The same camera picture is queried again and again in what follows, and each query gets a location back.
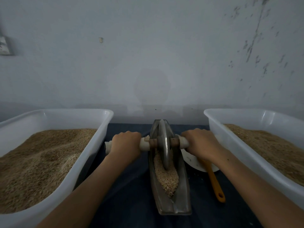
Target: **plastic container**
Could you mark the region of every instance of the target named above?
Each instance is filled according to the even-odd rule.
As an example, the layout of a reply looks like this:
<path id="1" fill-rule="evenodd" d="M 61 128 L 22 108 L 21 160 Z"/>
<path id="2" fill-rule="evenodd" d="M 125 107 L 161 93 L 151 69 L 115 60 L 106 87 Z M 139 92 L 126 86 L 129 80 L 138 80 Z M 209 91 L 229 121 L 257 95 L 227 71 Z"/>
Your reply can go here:
<path id="1" fill-rule="evenodd" d="M 223 124 L 265 130 L 304 149 L 304 121 L 262 109 L 207 109 L 210 130 L 241 162 L 304 209 L 304 187 L 285 177 Z"/>
<path id="2" fill-rule="evenodd" d="M 106 109 L 45 109 L 24 113 L 0 123 L 0 156 L 43 130 L 98 129 L 59 187 L 40 203 L 20 212 L 0 214 L 0 227 L 34 227 L 72 191 L 82 167 L 96 153 L 113 112 Z"/>

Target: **crushed grain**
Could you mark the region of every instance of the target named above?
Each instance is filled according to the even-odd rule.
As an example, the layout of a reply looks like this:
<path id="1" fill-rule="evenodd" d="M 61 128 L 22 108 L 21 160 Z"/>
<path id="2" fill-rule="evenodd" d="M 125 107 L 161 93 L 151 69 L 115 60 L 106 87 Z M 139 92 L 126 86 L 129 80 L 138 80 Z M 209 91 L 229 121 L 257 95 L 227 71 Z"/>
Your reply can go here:
<path id="1" fill-rule="evenodd" d="M 45 130 L 0 158 L 0 213 L 14 213 L 48 197 L 97 130 Z"/>
<path id="2" fill-rule="evenodd" d="M 154 156 L 155 174 L 166 194 L 171 198 L 178 185 L 178 174 L 173 164 L 173 157 L 170 158 L 169 169 L 166 170 L 161 161 L 161 155 L 155 150 Z"/>
<path id="3" fill-rule="evenodd" d="M 246 130 L 225 124 L 243 142 L 290 180 L 304 186 L 304 151 L 264 130 Z"/>

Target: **wall switch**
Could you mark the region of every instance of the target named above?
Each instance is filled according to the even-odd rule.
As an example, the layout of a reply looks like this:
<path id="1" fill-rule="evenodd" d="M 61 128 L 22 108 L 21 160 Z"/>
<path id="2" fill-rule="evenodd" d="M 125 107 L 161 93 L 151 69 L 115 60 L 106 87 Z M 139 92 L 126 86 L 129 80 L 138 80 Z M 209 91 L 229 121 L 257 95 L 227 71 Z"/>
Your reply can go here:
<path id="1" fill-rule="evenodd" d="M 0 55 L 12 55 L 4 36 L 0 36 Z"/>

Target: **dark blue tablecloth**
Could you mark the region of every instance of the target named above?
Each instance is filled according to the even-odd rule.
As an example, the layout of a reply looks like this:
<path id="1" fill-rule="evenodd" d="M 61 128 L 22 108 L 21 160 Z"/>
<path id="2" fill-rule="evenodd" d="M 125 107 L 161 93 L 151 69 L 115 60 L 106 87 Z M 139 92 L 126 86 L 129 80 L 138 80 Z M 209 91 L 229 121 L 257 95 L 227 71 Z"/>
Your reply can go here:
<path id="1" fill-rule="evenodd" d="M 132 131 L 142 136 L 150 134 L 152 125 L 109 124 L 105 141 L 115 134 Z M 208 126 L 171 125 L 180 134 L 194 128 Z M 105 157 L 104 145 L 97 153 L 89 176 Z M 162 216 L 158 213 L 151 190 L 147 153 L 131 164 L 115 181 L 99 206 L 90 227 L 262 227 L 250 208 L 221 171 L 215 175 L 226 197 L 226 203 L 217 201 L 207 173 L 186 164 L 190 184 L 192 215 Z"/>

